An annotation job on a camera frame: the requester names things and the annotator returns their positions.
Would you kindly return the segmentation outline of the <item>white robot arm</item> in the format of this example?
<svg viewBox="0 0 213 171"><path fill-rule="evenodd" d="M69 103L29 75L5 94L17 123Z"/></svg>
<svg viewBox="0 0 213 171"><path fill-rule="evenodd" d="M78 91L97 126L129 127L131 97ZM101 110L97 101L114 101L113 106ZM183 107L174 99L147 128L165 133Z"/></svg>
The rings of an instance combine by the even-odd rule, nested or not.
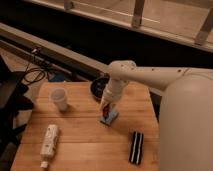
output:
<svg viewBox="0 0 213 171"><path fill-rule="evenodd" d="M131 60L108 65L101 105L115 104L129 82L157 90L159 171L213 171L213 69L138 67Z"/></svg>

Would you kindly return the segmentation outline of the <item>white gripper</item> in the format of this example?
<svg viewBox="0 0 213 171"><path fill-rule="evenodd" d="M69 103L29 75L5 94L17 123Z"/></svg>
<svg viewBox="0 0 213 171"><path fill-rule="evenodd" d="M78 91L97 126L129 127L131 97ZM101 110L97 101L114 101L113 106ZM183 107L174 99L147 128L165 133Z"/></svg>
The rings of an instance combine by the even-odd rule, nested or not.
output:
<svg viewBox="0 0 213 171"><path fill-rule="evenodd" d="M121 99L123 90L127 85L128 81L110 79L102 94L100 111L103 111L107 104L110 103L109 112L112 112L115 109L115 103Z"/></svg>

